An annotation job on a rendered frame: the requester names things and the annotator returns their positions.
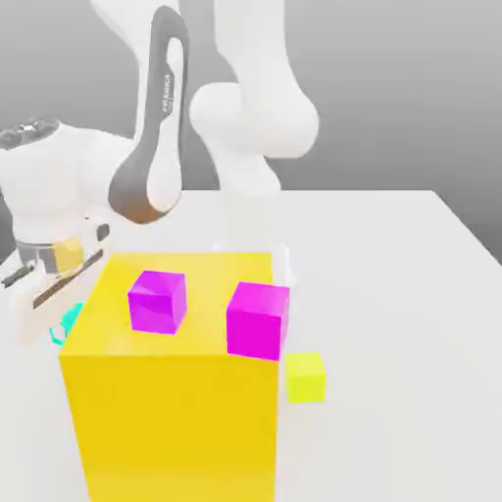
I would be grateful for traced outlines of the small yellow-green cube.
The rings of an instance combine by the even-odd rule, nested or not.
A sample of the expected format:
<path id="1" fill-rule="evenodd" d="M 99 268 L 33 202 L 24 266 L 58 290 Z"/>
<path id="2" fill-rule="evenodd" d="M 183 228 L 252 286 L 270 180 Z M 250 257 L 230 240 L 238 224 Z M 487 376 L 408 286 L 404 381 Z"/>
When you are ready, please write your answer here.
<path id="1" fill-rule="evenodd" d="M 291 404 L 321 403 L 326 397 L 326 369 L 319 352 L 288 353 L 285 381 Z"/>

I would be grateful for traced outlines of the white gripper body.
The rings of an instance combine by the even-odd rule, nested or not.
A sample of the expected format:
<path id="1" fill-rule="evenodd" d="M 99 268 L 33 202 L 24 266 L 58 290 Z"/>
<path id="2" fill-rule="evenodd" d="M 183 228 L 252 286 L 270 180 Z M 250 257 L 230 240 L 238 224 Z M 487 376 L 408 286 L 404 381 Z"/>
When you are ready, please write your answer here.
<path id="1" fill-rule="evenodd" d="M 75 270 L 48 274 L 41 260 L 23 267 L 11 285 L 11 329 L 18 343 L 31 343 L 76 304 L 83 304 L 106 264 L 99 249 Z"/>

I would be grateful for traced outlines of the small magenta cube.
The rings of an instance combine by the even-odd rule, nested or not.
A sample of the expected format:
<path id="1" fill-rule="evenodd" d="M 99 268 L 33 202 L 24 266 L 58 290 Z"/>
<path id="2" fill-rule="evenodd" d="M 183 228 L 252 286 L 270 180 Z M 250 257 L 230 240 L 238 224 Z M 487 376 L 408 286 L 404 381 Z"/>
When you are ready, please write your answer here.
<path id="1" fill-rule="evenodd" d="M 279 361 L 289 326 L 290 289 L 241 281 L 226 308 L 227 353 Z"/>

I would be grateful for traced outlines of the large yellow box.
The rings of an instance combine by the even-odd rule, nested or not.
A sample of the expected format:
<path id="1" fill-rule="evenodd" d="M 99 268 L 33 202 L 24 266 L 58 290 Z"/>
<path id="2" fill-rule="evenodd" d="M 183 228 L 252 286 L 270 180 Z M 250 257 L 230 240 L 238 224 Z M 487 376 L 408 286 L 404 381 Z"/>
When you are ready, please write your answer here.
<path id="1" fill-rule="evenodd" d="M 186 276 L 174 335 L 135 331 L 127 293 L 146 270 Z M 278 365 L 226 351 L 242 281 L 266 253 L 118 253 L 59 360 L 91 502 L 275 502 Z"/>

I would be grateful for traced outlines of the small purple cube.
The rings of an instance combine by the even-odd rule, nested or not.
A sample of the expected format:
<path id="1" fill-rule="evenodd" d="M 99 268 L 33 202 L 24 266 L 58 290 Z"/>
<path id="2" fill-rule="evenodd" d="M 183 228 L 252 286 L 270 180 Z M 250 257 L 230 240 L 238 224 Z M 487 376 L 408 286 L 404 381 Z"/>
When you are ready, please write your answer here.
<path id="1" fill-rule="evenodd" d="M 133 330 L 175 335 L 187 312 L 185 274 L 143 271 L 127 302 Z"/>

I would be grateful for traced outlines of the small turquoise cube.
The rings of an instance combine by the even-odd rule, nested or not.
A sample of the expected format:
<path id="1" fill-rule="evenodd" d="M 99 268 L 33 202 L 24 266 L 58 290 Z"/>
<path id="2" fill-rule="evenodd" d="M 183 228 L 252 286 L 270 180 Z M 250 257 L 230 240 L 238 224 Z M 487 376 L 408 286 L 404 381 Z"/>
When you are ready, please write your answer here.
<path id="1" fill-rule="evenodd" d="M 75 322 L 83 308 L 81 302 L 74 304 L 59 320 L 55 327 L 49 328 L 51 341 L 58 346 L 63 346 L 75 325 Z"/>

